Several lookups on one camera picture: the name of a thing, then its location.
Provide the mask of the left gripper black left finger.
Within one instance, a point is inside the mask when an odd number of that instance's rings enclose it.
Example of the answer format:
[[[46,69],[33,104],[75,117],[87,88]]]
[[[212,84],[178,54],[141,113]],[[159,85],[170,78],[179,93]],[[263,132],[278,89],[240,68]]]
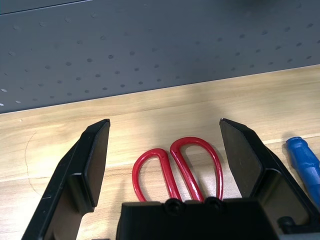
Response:
[[[22,239],[77,238],[83,216],[98,205],[109,130],[109,119],[88,126],[59,161]]]

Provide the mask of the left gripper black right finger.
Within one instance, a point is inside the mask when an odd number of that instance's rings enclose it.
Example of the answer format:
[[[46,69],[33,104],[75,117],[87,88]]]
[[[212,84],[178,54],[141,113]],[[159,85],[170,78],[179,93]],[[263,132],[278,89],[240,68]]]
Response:
[[[257,200],[274,228],[319,228],[320,212],[256,132],[227,118],[219,125],[241,196]]]

